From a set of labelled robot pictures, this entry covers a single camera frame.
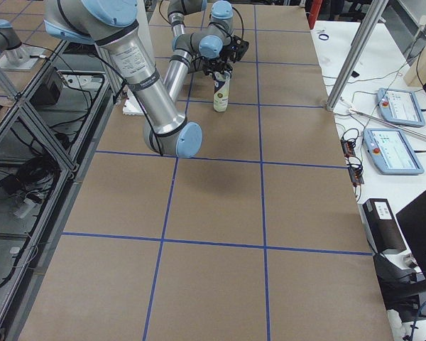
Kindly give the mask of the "black monitor arm base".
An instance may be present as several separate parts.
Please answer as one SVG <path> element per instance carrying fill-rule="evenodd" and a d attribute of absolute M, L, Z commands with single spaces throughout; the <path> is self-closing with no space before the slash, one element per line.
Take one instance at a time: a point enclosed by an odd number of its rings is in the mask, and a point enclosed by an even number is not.
<path fill-rule="evenodd" d="M 382 254 L 375 254 L 373 262 L 386 309 L 395 310 L 403 322 L 414 321 L 426 301 L 425 275 L 401 269 Z M 426 320 L 426 305 L 419 319 Z"/>

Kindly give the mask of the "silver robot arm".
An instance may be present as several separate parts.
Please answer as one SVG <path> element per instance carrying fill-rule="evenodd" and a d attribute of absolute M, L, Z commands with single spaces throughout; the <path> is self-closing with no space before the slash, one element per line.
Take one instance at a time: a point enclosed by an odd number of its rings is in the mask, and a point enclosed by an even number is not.
<path fill-rule="evenodd" d="M 206 7 L 206 1 L 170 1 L 173 56 L 164 78 L 138 35 L 137 1 L 47 1 L 44 22 L 46 31 L 60 40 L 107 50 L 143 108 L 147 119 L 143 136 L 149 149 L 191 158 L 202 145 L 202 130 L 175 106 L 185 77 L 202 71 L 227 79 L 232 63 L 240 61 L 249 48 L 243 36 L 234 35 L 235 13 L 228 1 L 213 4 L 204 30 L 186 34 L 184 18 Z"/>
<path fill-rule="evenodd" d="M 207 7 L 207 0 L 169 0 L 167 13 L 163 14 L 160 2 L 159 14 L 169 24 L 173 37 L 185 34 L 185 17 L 194 13 L 204 11 Z"/>

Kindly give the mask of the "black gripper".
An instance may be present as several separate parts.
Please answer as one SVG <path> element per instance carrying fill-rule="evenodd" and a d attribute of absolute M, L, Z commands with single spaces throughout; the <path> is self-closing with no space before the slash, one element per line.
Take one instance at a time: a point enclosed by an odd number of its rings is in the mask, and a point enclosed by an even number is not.
<path fill-rule="evenodd" d="M 249 42 L 238 36 L 232 36 L 230 44 L 223 46 L 215 58 L 203 57 L 202 71 L 205 75 L 232 75 L 233 64 L 241 61 L 249 49 Z"/>

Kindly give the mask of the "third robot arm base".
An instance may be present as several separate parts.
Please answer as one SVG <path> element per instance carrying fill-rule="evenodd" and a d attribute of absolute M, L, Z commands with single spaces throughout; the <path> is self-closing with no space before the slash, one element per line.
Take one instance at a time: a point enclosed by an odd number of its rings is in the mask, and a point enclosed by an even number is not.
<path fill-rule="evenodd" d="M 0 19 L 0 68 L 7 71 L 26 72 L 44 56 L 45 48 L 25 46 L 11 23 Z"/>

